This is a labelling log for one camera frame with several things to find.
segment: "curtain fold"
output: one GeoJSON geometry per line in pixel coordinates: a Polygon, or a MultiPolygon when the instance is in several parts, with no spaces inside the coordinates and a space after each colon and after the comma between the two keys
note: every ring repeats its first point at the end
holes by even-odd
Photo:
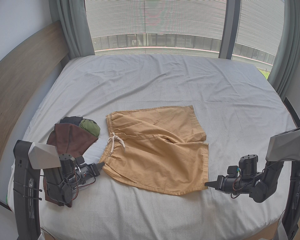
{"type": "Polygon", "coordinates": [[[69,58],[95,55],[84,0],[49,0],[52,21],[61,21],[69,58]]]}
{"type": "Polygon", "coordinates": [[[284,24],[278,52],[268,77],[281,99],[290,84],[300,57],[300,4],[299,0],[284,1],[284,24]]]}

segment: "shorts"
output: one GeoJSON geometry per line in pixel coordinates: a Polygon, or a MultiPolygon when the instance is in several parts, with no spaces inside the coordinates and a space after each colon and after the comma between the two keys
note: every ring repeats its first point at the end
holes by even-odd
{"type": "Polygon", "coordinates": [[[171,195],[207,189],[208,144],[193,106],[164,106],[112,112],[110,141],[99,162],[113,179],[171,195]]]}

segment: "wrinkled bed sheet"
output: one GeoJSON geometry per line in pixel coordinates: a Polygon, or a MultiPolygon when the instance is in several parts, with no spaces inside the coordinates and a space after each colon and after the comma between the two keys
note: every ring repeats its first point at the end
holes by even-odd
{"type": "MultiPolygon", "coordinates": [[[[84,116],[101,128],[84,154],[98,162],[108,139],[105,115],[113,111],[193,105],[209,143],[209,180],[226,175],[241,156],[265,165],[269,138],[295,128],[279,96],[254,65],[184,55],[88,56],[70,61],[40,104],[24,136],[46,143],[64,116],[84,116]]],[[[214,189],[171,196],[113,180],[101,171],[72,208],[40,203],[41,227],[61,240],[243,239],[275,222],[285,208],[290,163],[265,202],[231,199],[214,189]]],[[[13,171],[8,204],[13,209],[13,171]]]]}

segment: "rolled green cloth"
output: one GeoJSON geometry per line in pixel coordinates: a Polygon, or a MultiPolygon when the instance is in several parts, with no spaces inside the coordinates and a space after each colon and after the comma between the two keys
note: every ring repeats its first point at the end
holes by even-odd
{"type": "Polygon", "coordinates": [[[79,127],[87,130],[89,133],[93,134],[95,137],[98,137],[100,134],[100,127],[96,122],[89,119],[82,119],[79,127]]]}

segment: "wooden bed frame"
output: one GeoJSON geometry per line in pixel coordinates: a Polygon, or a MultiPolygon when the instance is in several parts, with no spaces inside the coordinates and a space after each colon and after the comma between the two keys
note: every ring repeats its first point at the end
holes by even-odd
{"type": "MultiPolygon", "coordinates": [[[[27,38],[0,61],[0,159],[26,103],[68,52],[57,21],[27,38]]],[[[277,222],[245,240],[271,239],[276,228],[277,222]]],[[[300,239],[300,232],[294,239],[300,239]]]]}

